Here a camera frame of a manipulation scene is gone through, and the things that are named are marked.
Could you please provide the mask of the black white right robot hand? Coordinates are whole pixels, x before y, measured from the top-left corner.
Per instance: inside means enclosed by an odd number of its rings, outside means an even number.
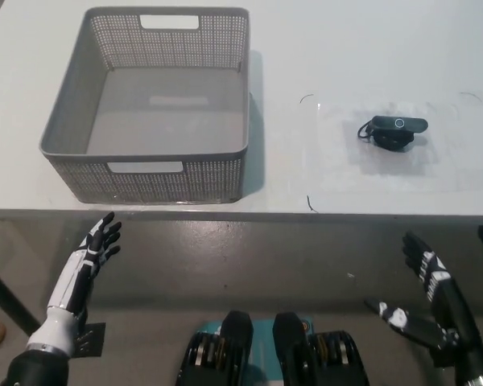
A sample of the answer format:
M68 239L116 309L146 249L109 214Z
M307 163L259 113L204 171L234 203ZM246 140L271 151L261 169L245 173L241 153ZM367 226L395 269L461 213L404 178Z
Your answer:
M482 346L475 318L454 277L439 255L413 232L402 238L405 262L419 279L433 320L376 298L365 305L396 333L432 350L473 351Z

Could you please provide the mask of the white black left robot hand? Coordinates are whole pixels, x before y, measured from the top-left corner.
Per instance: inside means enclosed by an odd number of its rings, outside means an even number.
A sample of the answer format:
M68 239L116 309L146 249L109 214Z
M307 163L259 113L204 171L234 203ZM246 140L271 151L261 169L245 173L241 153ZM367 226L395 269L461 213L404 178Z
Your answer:
M59 308L80 317L87 309L93 283L101 268L121 250L122 223L112 211L98 220L78 247L69 255L47 308Z

